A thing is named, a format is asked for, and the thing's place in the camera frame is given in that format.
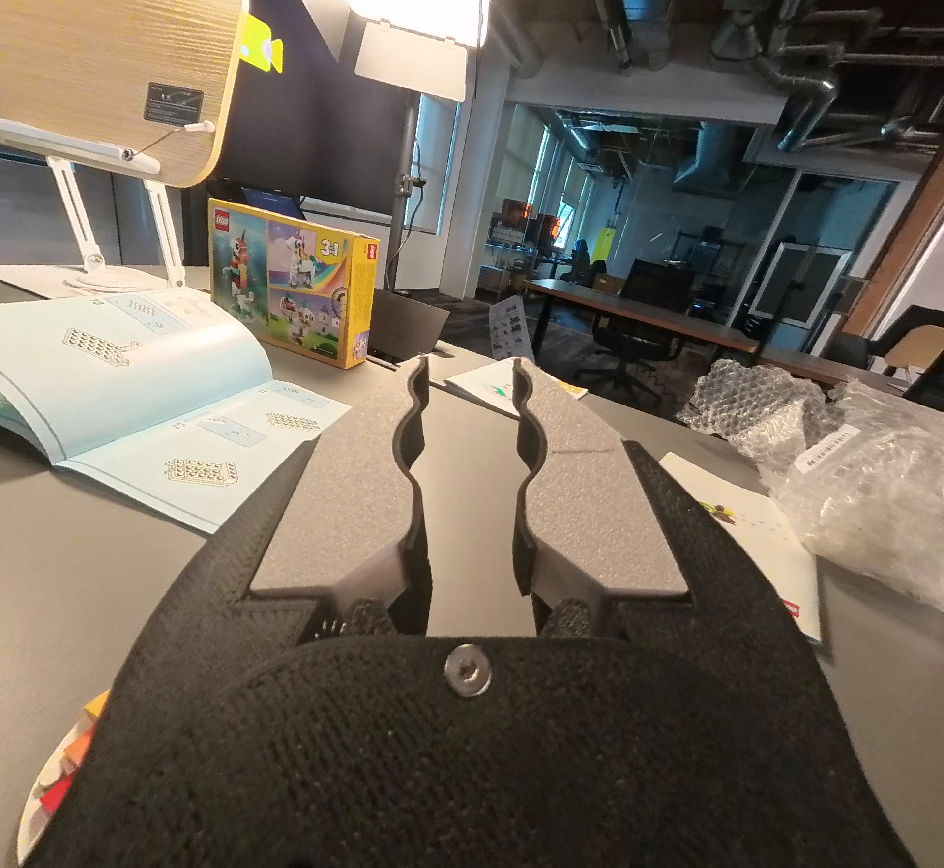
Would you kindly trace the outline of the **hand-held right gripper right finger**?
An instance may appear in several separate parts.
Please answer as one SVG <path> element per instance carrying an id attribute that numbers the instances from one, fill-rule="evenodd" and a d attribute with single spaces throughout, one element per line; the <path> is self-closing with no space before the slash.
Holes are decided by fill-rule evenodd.
<path id="1" fill-rule="evenodd" d="M 543 602 L 680 599 L 688 585 L 618 431 L 540 370 L 513 360 L 513 573 Z"/>

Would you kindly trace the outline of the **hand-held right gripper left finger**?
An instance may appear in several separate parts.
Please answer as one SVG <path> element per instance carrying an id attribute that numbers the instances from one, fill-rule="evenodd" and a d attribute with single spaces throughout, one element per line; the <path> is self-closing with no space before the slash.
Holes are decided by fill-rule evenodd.
<path id="1" fill-rule="evenodd" d="M 264 597 L 431 601 L 422 495 L 429 358 L 401 365 L 317 439 L 251 581 Z"/>

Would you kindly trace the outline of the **black office chair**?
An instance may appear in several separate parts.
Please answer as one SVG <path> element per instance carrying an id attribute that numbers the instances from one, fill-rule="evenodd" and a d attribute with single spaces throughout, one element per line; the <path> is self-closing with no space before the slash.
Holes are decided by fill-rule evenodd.
<path id="1" fill-rule="evenodd" d="M 689 303 L 695 272 L 684 267 L 636 260 L 620 291 L 620 298 L 638 304 L 667 309 L 684 315 Z M 631 400 L 637 394 L 651 398 L 655 406 L 663 396 L 630 374 L 631 367 L 654 373 L 652 363 L 674 360 L 682 348 L 681 338 L 661 326 L 596 314 L 592 324 L 592 338 L 598 345 L 596 355 L 612 356 L 614 368 L 581 367 L 574 371 L 574 379 L 595 376 L 599 383 L 611 383 L 625 390 Z"/>

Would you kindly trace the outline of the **yellow lego box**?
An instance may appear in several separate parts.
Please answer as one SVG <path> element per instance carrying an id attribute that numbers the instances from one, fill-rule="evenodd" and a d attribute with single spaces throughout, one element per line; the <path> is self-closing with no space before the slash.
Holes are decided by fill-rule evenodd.
<path id="1" fill-rule="evenodd" d="M 381 245 L 209 198 L 209 294 L 256 338 L 339 369 L 368 358 Z"/>

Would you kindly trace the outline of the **tan chair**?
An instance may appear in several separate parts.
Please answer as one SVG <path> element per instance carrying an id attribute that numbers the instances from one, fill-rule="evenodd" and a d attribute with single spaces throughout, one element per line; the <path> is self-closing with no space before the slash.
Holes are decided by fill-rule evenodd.
<path id="1" fill-rule="evenodd" d="M 885 355 L 885 375 L 897 370 L 922 370 L 903 398 L 943 411 L 943 327 L 933 324 L 915 327 Z"/>

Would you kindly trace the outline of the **dark grey laptop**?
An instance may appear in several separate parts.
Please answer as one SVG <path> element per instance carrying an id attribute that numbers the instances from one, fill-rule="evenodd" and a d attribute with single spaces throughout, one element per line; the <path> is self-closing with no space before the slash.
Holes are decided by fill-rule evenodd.
<path id="1" fill-rule="evenodd" d="M 375 289 L 368 355 L 399 364 L 436 347 L 449 311 L 404 295 Z"/>

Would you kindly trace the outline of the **wooden book stand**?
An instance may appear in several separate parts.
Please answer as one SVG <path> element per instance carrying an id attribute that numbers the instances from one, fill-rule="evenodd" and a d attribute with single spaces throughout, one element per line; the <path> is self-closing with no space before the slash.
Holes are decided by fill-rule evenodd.
<path id="1" fill-rule="evenodd" d="M 248 16 L 249 0 L 1 0 L 2 145 L 41 155 L 52 172 L 80 256 L 65 287 L 153 286 L 107 264 L 78 165 L 144 185 L 166 284 L 186 286 L 167 189 L 216 166 Z"/>

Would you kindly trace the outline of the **small white lego leaflet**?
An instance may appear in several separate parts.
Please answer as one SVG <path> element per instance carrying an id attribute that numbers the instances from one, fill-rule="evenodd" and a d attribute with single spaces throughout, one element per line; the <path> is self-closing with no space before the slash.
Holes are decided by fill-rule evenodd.
<path id="1" fill-rule="evenodd" d="M 517 366 L 524 366 L 524 393 L 515 402 Z M 578 402 L 588 390 L 553 376 L 526 357 L 507 357 L 477 369 L 451 376 L 444 381 L 450 392 L 483 405 L 513 419 L 520 419 L 520 409 L 532 421 L 546 421 L 566 414 L 564 402 Z"/>

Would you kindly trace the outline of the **long wooden table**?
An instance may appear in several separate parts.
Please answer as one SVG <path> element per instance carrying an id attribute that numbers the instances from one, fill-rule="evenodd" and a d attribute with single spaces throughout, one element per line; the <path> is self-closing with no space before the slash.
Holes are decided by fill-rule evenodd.
<path id="1" fill-rule="evenodd" d="M 542 307 L 531 337 L 531 348 L 538 358 L 549 328 L 554 306 L 566 303 L 600 317 L 612 317 L 660 328 L 683 342 L 713 344 L 721 351 L 736 351 L 749 355 L 754 362 L 763 353 L 763 344 L 746 337 L 742 332 L 705 319 L 687 316 L 667 308 L 608 295 L 596 289 L 584 288 L 558 280 L 526 281 L 522 290 L 542 299 Z"/>

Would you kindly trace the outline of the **clear plastic bag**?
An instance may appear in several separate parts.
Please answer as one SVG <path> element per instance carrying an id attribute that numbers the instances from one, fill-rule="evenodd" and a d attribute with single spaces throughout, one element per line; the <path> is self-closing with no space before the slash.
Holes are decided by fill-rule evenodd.
<path id="1" fill-rule="evenodd" d="M 852 382 L 758 437 L 771 498 L 813 554 L 943 609 L 942 413 Z"/>

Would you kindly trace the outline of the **printed paper sheet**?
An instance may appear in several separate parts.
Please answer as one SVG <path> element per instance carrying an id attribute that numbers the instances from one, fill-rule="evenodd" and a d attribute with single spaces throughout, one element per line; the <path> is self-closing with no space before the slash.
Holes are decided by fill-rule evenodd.
<path id="1" fill-rule="evenodd" d="M 488 318 L 492 359 L 501 361 L 524 357 L 534 361 L 527 315 L 520 295 L 490 305 Z"/>

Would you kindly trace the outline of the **yellow wall sticker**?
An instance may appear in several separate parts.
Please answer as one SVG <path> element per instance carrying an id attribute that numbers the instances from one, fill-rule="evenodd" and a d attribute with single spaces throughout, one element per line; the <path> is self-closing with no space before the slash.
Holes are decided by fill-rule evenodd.
<path id="1" fill-rule="evenodd" d="M 249 14 L 242 31 L 240 59 L 263 72 L 284 71 L 284 42 L 269 25 Z"/>

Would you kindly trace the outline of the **lamp tripod stand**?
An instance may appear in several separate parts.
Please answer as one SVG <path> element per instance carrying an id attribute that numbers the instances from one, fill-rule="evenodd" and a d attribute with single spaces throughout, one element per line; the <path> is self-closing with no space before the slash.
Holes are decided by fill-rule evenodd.
<path id="1" fill-rule="evenodd" d="M 387 244 L 386 264 L 383 273 L 383 289 L 395 291 L 397 263 L 404 242 L 404 229 L 407 222 L 407 206 L 413 191 L 423 192 L 426 180 L 421 175 L 418 125 L 421 112 L 422 94 L 412 92 L 407 103 L 404 119 L 403 138 L 400 146 L 397 173 L 395 175 L 394 201 L 391 213 L 391 227 Z"/>

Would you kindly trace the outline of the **lego instruction booklet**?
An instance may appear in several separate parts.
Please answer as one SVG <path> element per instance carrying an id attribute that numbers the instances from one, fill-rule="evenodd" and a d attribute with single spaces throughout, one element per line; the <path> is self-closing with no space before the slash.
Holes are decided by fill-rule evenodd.
<path id="1" fill-rule="evenodd" d="M 52 466 L 204 535 L 349 409 L 193 289 L 2 304 L 1 392 Z"/>

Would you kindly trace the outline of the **rainbow round lego plate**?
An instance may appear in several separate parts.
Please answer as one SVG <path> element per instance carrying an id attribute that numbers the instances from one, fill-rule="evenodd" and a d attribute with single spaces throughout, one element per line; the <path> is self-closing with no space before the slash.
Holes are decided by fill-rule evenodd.
<path id="1" fill-rule="evenodd" d="M 107 689 L 83 705 L 75 724 L 43 764 L 29 791 L 17 829 L 18 866 L 24 866 L 52 816 L 62 804 L 87 756 L 98 721 L 110 696 L 111 690 Z"/>

